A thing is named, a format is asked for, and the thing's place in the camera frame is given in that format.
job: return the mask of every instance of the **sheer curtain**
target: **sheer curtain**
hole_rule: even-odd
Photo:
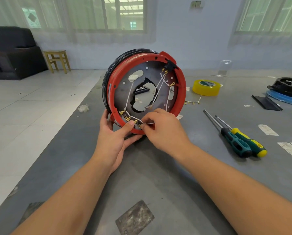
[[[292,45],[292,0],[243,0],[230,44]]]
[[[157,0],[0,0],[0,26],[41,43],[153,43]]]

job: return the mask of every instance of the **table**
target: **table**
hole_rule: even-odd
[[[62,63],[62,67],[64,70],[64,73],[67,73],[67,70],[65,68],[65,64],[67,65],[69,71],[71,71],[70,63],[68,62],[67,54],[65,50],[47,50],[43,51],[47,60],[47,63],[49,65],[50,71],[54,73],[53,68],[52,68],[52,63],[56,67],[56,70],[58,71],[58,66],[57,66],[57,60],[60,60]]]
[[[218,96],[202,97],[200,105],[184,105],[180,122],[190,140],[292,201],[292,156],[277,144],[292,142],[292,105],[278,102],[283,111],[264,110],[251,97],[262,95],[275,79],[205,79],[224,86]],[[186,78],[187,86],[192,86],[194,80],[197,78]],[[90,110],[82,114],[75,110],[18,183],[18,192],[0,206],[0,235],[9,234],[17,226],[29,203],[47,200],[89,160],[104,110],[101,84],[102,78],[82,102],[88,104]],[[186,99],[196,101],[198,97],[188,91]],[[203,108],[261,142],[268,155],[238,158],[203,113]],[[258,124],[270,126],[279,136],[264,134]],[[155,217],[141,235],[235,234],[203,189],[179,173],[175,161],[157,150],[148,139],[125,151],[124,160],[110,176],[85,234],[120,234],[115,220],[140,200],[144,200]]]

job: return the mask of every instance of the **green label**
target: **green label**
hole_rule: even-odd
[[[200,81],[199,84],[203,86],[215,86],[215,84],[210,81]]]

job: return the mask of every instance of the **red rim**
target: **red rim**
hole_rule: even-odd
[[[158,55],[150,54],[150,53],[137,54],[122,61],[116,67],[116,69],[112,72],[107,84],[107,87],[108,87],[107,100],[108,100],[109,107],[112,111],[111,117],[114,118],[120,126],[123,127],[126,124],[126,121],[122,119],[122,117],[119,114],[119,110],[114,106],[114,94],[121,79],[130,69],[132,69],[133,67],[141,63],[144,63],[146,61],[159,61],[159,62],[167,63],[166,59],[171,60],[173,63],[176,64],[176,61],[174,60],[174,58],[172,58],[166,52],[160,52]],[[178,94],[170,113],[177,116],[184,105],[184,101],[186,97],[186,82],[185,82],[183,72],[181,71],[180,68],[179,69],[175,68],[174,71],[178,79],[178,83],[175,84],[175,87],[178,87]],[[132,129],[131,132],[134,134],[145,134],[143,130],[138,130],[138,129]]]

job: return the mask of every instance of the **hand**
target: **hand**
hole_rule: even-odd
[[[108,111],[105,110],[100,120],[100,131],[97,146],[93,158],[103,160],[111,168],[110,174],[121,164],[124,150],[133,142],[139,140],[142,135],[134,135],[131,138],[124,138],[134,128],[134,121],[126,123],[122,128],[113,132],[113,122],[108,120]]]
[[[182,155],[184,147],[191,145],[187,134],[174,114],[158,108],[154,112],[146,114],[142,121],[147,122],[149,119],[153,120],[155,124],[142,124],[141,129],[156,148],[176,157]]]

